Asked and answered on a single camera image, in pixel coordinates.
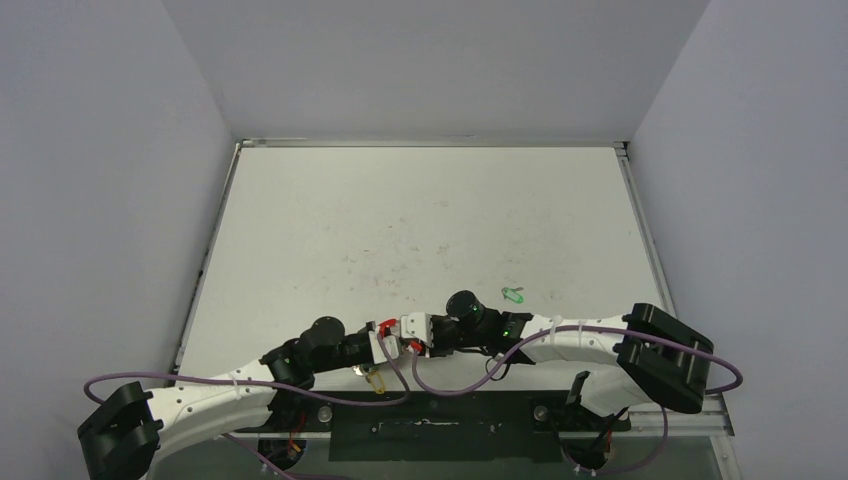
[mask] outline white plastic housing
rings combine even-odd
[[[627,372],[607,366],[590,371],[580,397],[580,405],[601,417],[618,413],[624,407],[652,401]]]
[[[578,326],[580,322],[583,322],[584,325],[598,327],[627,328],[627,323],[621,319],[620,315],[617,317],[591,320],[562,319],[558,317],[551,319],[541,315],[534,315],[533,319],[524,325],[521,337],[527,338],[534,333],[550,332],[554,320],[559,320],[558,326]],[[577,331],[556,332],[553,336],[545,335],[540,339],[528,343],[521,347],[521,352],[536,363],[551,360],[569,360],[600,363],[601,365],[616,365],[615,359],[618,354],[612,351],[612,347],[620,343],[622,339],[623,335],[596,333],[586,330],[583,330],[582,333]]]
[[[377,343],[377,332],[373,330],[368,332],[368,340],[371,341],[371,356],[374,358],[374,365],[387,362],[388,359],[386,359],[386,356],[383,355],[383,349],[381,349],[380,344]],[[386,351],[389,352],[392,360],[400,356],[400,341],[396,336],[386,335],[383,337],[383,343],[386,345]]]
[[[404,340],[420,340],[424,345],[432,347],[433,327],[430,324],[430,315],[415,312],[400,317],[400,337]]]
[[[267,366],[254,360],[216,380],[264,380],[273,382]],[[245,385],[177,385],[148,390],[147,401],[154,420],[165,426],[159,430],[159,450],[153,463],[189,445],[214,438],[222,433],[264,424],[271,411],[268,404],[276,394],[269,387]]]

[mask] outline black metal plate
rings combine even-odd
[[[394,407],[336,405],[330,461],[484,461],[523,457],[560,462],[551,433],[537,433],[530,401],[539,392],[475,392],[435,397],[416,392]],[[374,395],[332,395],[373,400]]]
[[[373,402],[398,398],[399,393],[321,392],[336,398]],[[490,461],[528,458],[535,463],[561,462],[558,432],[600,432],[607,420],[581,408],[566,408],[567,390],[474,392],[460,397],[411,393],[409,401],[392,407],[350,407],[302,399],[285,428],[268,426],[245,432],[287,432],[306,413],[301,432],[332,432],[330,461]],[[550,420],[533,418],[545,406]],[[318,409],[329,406],[332,420],[318,420]],[[615,422],[614,431],[630,429],[630,421]]]

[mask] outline gray wall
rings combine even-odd
[[[240,137],[624,140],[707,0],[163,0]]]
[[[88,478],[84,379],[167,367],[231,153],[158,0],[2,2],[3,478]]]
[[[713,0],[630,148],[681,318],[747,374],[748,479],[848,467],[846,15]]]

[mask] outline robotic arm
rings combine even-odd
[[[606,367],[583,372],[572,385],[572,408],[600,419],[622,409],[656,402],[681,413],[701,411],[709,361],[643,342],[625,334],[584,331],[610,327],[661,337],[705,353],[713,345],[662,310],[636,304],[631,313],[591,320],[567,320],[486,308],[469,291],[447,304],[447,315],[410,313],[345,335],[342,323],[323,317],[300,337],[250,363],[214,377],[219,385],[178,385],[143,390],[138,382],[116,390],[79,427],[78,436],[92,480],[138,479],[162,458],[223,433],[274,423],[297,408],[300,395],[250,382],[275,382],[303,390],[316,373],[370,368],[410,351],[444,357],[468,348],[503,354],[523,339],[507,364],[552,360],[591,362]],[[576,326],[576,331],[556,331]]]

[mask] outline purple cable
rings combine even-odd
[[[557,327],[556,331],[557,332],[568,332],[568,331],[579,330],[579,329],[580,329],[580,327],[578,325],[564,325],[562,327]],[[738,387],[739,385],[742,385],[742,372],[740,372],[739,369],[736,368],[736,366],[733,365],[732,363],[730,363],[727,360],[724,360],[722,358],[716,357],[713,354],[710,354],[710,353],[707,353],[707,352],[702,352],[700,350],[695,350],[694,348],[687,347],[686,345],[681,345],[677,342],[672,342],[671,340],[666,340],[664,338],[657,337],[655,335],[650,335],[650,334],[642,333],[642,332],[635,332],[635,331],[626,330],[626,329],[623,329],[623,328],[598,327],[598,326],[594,326],[594,325],[584,325],[583,331],[598,332],[598,333],[615,333],[615,334],[624,335],[624,336],[628,336],[628,337],[639,338],[641,340],[645,340],[645,341],[648,341],[648,342],[653,342],[653,343],[656,343],[656,344],[659,344],[659,345],[663,345],[665,347],[673,348],[673,349],[678,350],[678,351],[683,352],[683,353],[688,353],[690,355],[694,355],[696,357],[700,357],[700,358],[703,358],[705,360],[709,360],[710,362],[713,362],[713,363],[717,363],[717,364],[721,365],[722,367],[730,370],[730,372],[733,373],[733,375],[736,376],[736,379],[734,379],[732,382],[728,383],[727,385],[722,385],[720,387],[711,388],[711,389],[707,390],[706,392],[704,392],[705,395],[712,395],[712,394],[716,394],[716,393],[727,392],[729,390],[733,390],[734,388]],[[483,384],[485,384],[486,382],[491,380],[492,377],[495,375],[495,373],[497,373],[497,371],[504,365],[504,363],[506,363],[506,361],[509,359],[509,357],[511,357],[521,347],[523,347],[524,345],[527,345],[528,343],[530,343],[534,340],[537,340],[537,339],[542,338],[544,336],[550,335],[550,333],[551,333],[550,330],[543,330],[541,332],[534,333],[533,335],[530,335],[529,337],[527,337],[527,338],[521,340],[520,342],[516,343],[515,345],[512,346],[512,348],[510,348],[509,350],[507,350],[506,353],[504,353],[504,355],[500,358],[500,360],[498,360],[497,363],[495,363],[495,366],[492,367],[492,369],[489,370],[489,372],[486,375],[484,375],[483,378],[478,380],[473,385],[470,385],[470,386],[465,387],[465,388],[460,389],[460,390],[438,390],[438,389],[435,389],[435,388],[425,384],[424,381],[421,380],[421,377],[418,375],[418,352],[415,352],[415,356],[412,357],[412,377],[415,379],[415,383],[417,383],[418,386],[420,386],[425,391],[432,393],[433,395],[438,395],[440,397],[456,397],[456,396],[460,396],[460,395],[465,395],[466,393],[471,393],[474,390],[477,390],[478,388],[483,386]]]
[[[238,438],[232,436],[229,433],[225,433],[221,436],[226,438],[227,440],[235,443],[239,447],[247,450],[248,452],[252,453],[254,457],[258,458],[259,461],[264,463],[268,468],[271,469],[271,471],[273,471],[277,475],[281,476],[282,478],[285,478],[286,480],[350,480],[347,477],[339,477],[339,476],[336,476],[336,475],[311,475],[311,474],[308,474],[308,473],[298,473],[298,474],[286,473],[285,470],[274,465],[274,462],[268,460],[268,458],[265,455],[262,455],[261,453],[259,453],[259,450],[253,448],[249,443],[245,442],[244,440],[238,439]]]
[[[304,390],[302,388],[293,387],[291,385],[287,385],[285,383],[277,383],[277,382],[267,382],[264,380],[239,380],[239,385],[253,385],[257,387],[270,387],[282,390],[288,390],[290,392],[299,393],[301,395],[305,395],[307,397],[316,398],[318,400],[323,400],[325,402],[337,403],[339,405],[349,405],[352,407],[389,407],[392,405],[400,405],[401,403],[407,401],[409,399],[409,383],[406,382],[406,379],[403,377],[403,374],[400,373],[400,368],[398,368],[397,363],[391,358],[389,352],[386,350],[386,346],[382,341],[377,342],[380,345],[380,349],[383,350],[383,354],[389,362],[389,366],[392,367],[392,370],[397,375],[398,380],[403,385],[404,394],[401,398],[397,398],[395,400],[385,400],[379,402],[359,402],[354,400],[345,400],[343,398],[335,398],[330,397],[328,395],[323,395],[316,392],[311,392],[309,390]],[[158,380],[173,380],[173,381],[181,381],[181,382],[190,382],[190,383],[200,383],[203,385],[232,385],[232,380],[213,380],[211,378],[201,378],[201,377],[193,377],[190,375],[176,375],[172,373],[159,373],[159,372],[121,372],[121,373],[110,373],[107,375],[100,375],[99,377],[94,377],[91,380],[85,382],[83,385],[83,393],[85,396],[90,398],[92,401],[96,403],[103,403],[103,399],[95,395],[91,392],[91,386],[95,383],[100,383],[106,380],[115,380],[118,378],[153,378]]]

